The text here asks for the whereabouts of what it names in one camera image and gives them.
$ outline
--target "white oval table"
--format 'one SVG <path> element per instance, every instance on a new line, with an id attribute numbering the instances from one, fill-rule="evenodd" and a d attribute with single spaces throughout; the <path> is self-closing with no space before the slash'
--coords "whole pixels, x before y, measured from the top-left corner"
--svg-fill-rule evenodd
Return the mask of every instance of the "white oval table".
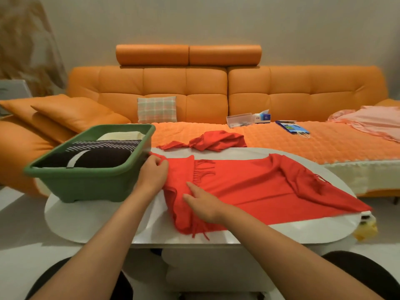
<path id="1" fill-rule="evenodd" d="M 269 154 L 286 155 L 318 174 L 332 185 L 355 196 L 351 189 L 328 169 L 308 159 L 266 148 L 228 148 L 222 152 L 197 151 L 189 148 L 153 152 L 167 158 L 188 157 L 210 160 L 251 160 Z M 112 216 L 121 203 L 109 201 L 77 201 L 63 203 L 51 195 L 44 215 L 49 228 L 58 236 L 73 242 L 86 243 Z M 348 250 L 355 239 L 361 214 L 282 223 L 272 228 L 293 240 L 307 244 L 324 254 L 331 250 Z M 164 248 L 163 260 L 170 266 L 167 282 L 185 291 L 268 291 L 271 282 L 257 262 L 228 231 L 207 233 L 194 238 L 176 231 L 161 191 L 148 207 L 139 230 L 132 240 L 135 248 Z"/>

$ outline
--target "sofa headrest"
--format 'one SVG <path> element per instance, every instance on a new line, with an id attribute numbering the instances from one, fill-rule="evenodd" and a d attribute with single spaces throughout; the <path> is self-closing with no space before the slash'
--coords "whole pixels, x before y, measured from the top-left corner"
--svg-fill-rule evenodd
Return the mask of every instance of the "sofa headrest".
<path id="1" fill-rule="evenodd" d="M 237 66 L 258 65 L 260 45 L 189 46 L 190 65 Z"/>
<path id="2" fill-rule="evenodd" d="M 122 66 L 189 65 L 188 45 L 117 45 L 117 61 Z"/>

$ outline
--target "orange throw pillow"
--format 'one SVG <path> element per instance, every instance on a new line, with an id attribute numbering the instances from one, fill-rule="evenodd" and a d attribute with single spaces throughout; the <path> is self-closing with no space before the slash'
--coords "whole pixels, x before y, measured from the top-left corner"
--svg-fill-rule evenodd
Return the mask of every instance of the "orange throw pillow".
<path id="1" fill-rule="evenodd" d="M 383 100 L 383 101 L 375 104 L 375 106 L 398 106 L 398 107 L 400 107 L 400 101 L 393 100 L 393 99 L 386 99 L 386 100 Z"/>
<path id="2" fill-rule="evenodd" d="M 78 133 L 99 124 L 127 124 L 128 118 L 89 98 L 75 97 L 36 101 L 31 106 L 41 114 Z"/>
<path id="3" fill-rule="evenodd" d="M 57 101 L 57 99 L 68 98 L 66 95 L 54 95 L 48 97 L 25 98 L 0 101 L 0 105 L 25 123 L 33 126 L 46 136 L 58 143 L 64 143 L 76 135 L 76 132 L 67 129 L 48 117 L 38 113 L 31 107 L 37 101 Z"/>

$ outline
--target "pillow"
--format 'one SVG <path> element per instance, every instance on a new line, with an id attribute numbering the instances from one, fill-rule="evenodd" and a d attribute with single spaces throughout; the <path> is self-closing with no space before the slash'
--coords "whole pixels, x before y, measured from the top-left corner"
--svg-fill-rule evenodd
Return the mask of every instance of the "pillow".
<path id="1" fill-rule="evenodd" d="M 130 123 L 128 118 L 84 97 L 36 101 L 31 105 L 41 114 L 78 133 L 99 124 Z"/>
<path id="2" fill-rule="evenodd" d="M 63 98 L 69 99 L 69 97 L 66 95 L 53 95 L 48 97 L 4 100 L 0 101 L 0 105 L 14 116 L 35 127 L 54 141 L 57 141 L 58 143 L 64 143 L 75 136 L 76 132 L 69 130 L 68 128 L 58 124 L 48 117 L 38 113 L 30 106 L 36 101 L 43 101 L 44 103 L 47 103 L 51 100 L 56 101 Z"/>
<path id="3" fill-rule="evenodd" d="M 176 97 L 138 98 L 138 122 L 176 122 Z"/>
<path id="4" fill-rule="evenodd" d="M 386 99 L 386 100 L 383 100 L 383 101 L 375 104 L 375 106 L 398 106 L 398 107 L 400 107 L 400 101 Z"/>

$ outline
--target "plaid pillow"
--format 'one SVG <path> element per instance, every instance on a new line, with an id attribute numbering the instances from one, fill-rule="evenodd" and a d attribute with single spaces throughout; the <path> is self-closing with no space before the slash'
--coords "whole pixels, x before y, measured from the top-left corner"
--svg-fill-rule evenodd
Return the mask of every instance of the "plaid pillow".
<path id="1" fill-rule="evenodd" d="M 138 98 L 139 123 L 176 122 L 176 97 Z"/>

